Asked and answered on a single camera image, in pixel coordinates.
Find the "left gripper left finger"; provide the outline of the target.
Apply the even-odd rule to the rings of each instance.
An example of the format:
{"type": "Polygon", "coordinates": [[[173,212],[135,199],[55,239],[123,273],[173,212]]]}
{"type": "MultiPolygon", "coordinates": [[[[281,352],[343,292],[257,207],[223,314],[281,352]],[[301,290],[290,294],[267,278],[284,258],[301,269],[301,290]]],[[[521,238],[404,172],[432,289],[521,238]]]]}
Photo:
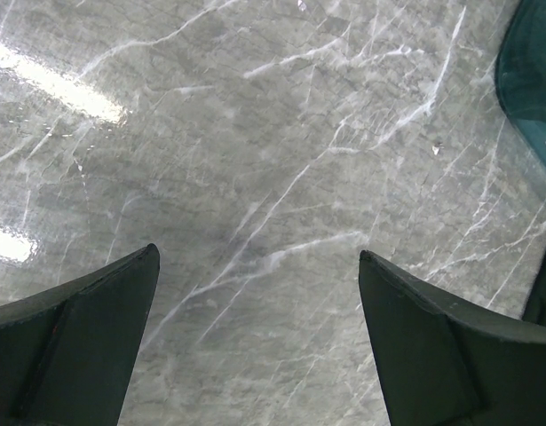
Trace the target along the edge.
{"type": "Polygon", "coordinates": [[[0,306],[0,425],[116,425],[160,271],[149,244],[0,306]]]}

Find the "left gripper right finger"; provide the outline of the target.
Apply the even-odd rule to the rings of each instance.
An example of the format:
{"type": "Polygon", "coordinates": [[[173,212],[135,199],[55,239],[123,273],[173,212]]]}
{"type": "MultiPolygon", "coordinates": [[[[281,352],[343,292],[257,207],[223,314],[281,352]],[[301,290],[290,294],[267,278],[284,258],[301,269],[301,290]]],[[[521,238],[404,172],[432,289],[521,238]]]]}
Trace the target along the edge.
{"type": "Polygon", "coordinates": [[[546,425],[546,327],[360,254],[359,288],[393,425],[546,425]]]}

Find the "black t shirt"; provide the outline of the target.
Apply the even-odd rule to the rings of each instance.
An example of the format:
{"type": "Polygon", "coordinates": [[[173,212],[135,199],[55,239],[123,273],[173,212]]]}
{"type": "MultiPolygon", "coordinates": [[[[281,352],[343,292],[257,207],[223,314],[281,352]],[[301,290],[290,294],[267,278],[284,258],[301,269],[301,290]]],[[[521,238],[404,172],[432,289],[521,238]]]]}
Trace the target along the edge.
{"type": "Polygon", "coordinates": [[[546,327],[546,251],[521,319],[546,327]]]}

